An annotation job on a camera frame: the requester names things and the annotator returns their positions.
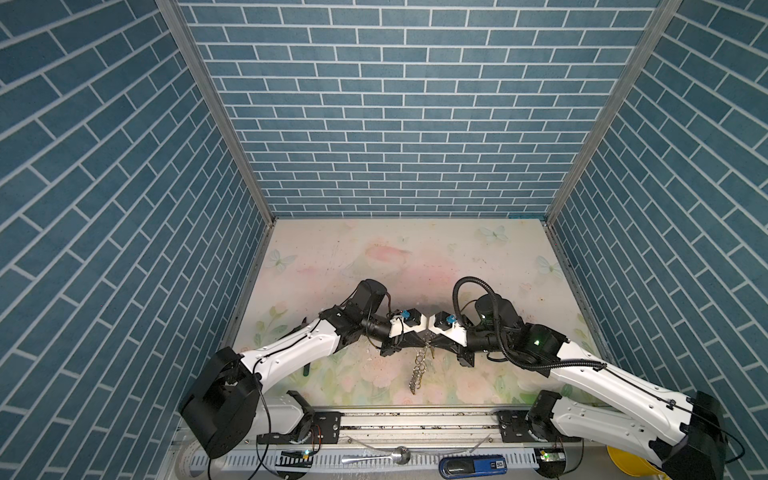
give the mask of robotic arm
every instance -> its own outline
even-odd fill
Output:
[[[478,325],[458,311],[458,288],[468,281],[488,291],[475,302]],[[179,408],[209,456],[222,456],[243,439],[264,391],[365,335],[381,342],[382,356],[431,346],[455,353],[467,367],[474,366],[476,352],[500,351],[513,365],[577,386],[620,410],[582,405],[542,390],[527,417],[534,437],[544,442],[562,436],[593,439],[645,458],[673,480],[723,477],[726,439],[715,398],[702,392],[691,398],[656,386],[597,358],[553,329],[524,323],[508,300],[473,277],[454,287],[453,314],[427,317],[410,309],[382,317],[375,312],[386,295],[381,283],[363,280],[340,305],[268,346],[241,355],[230,348],[220,350]]]

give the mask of floral tabletop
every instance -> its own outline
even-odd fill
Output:
[[[279,220],[234,349],[267,345],[342,302],[372,278],[392,294],[392,308],[425,315],[450,311],[453,284],[477,276],[515,305],[526,322],[543,323],[585,349],[594,340],[538,220]],[[465,284],[463,305],[485,291]],[[477,322],[477,314],[468,307]],[[590,396],[509,364],[475,356],[475,368],[437,349],[427,355],[422,387],[409,390],[416,349],[381,357],[361,339],[299,370],[273,388],[298,390],[315,406],[488,405],[533,403],[550,389],[582,402]]]

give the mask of yellow container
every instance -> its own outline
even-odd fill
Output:
[[[645,458],[640,458],[637,455],[632,455],[624,450],[615,449],[613,447],[608,447],[608,454],[619,470],[630,477],[661,475],[661,478],[669,478]]]

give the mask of spoon handle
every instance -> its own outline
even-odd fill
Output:
[[[391,455],[377,455],[375,457],[345,457],[341,459],[343,465],[348,463],[363,462],[365,460],[377,460],[379,458],[391,458]]]

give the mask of white arm segment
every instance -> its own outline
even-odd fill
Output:
[[[339,338],[333,325],[317,319],[275,343],[245,352],[240,361],[249,372],[261,374],[262,392],[266,392],[307,363],[334,353]]]
[[[575,342],[563,343],[558,357],[561,359],[599,360],[595,355],[576,345]],[[610,363],[608,363],[608,368],[662,399],[674,400],[680,407],[687,410],[692,408],[683,393],[646,382]],[[614,408],[626,412],[632,419],[636,419],[638,424],[644,424],[646,431],[654,435],[654,438],[658,437],[669,445],[676,445],[685,436],[680,431],[680,424],[690,424],[690,413],[680,409],[669,409],[667,404],[616,378],[606,369],[595,371],[590,367],[570,366],[553,369],[550,378],[576,386]],[[608,445],[616,445],[613,436],[609,439],[603,439],[600,436],[583,436]]]
[[[661,465],[661,459],[648,446],[656,439],[656,432],[624,413],[562,398],[552,409],[552,424],[563,435],[595,440]]]

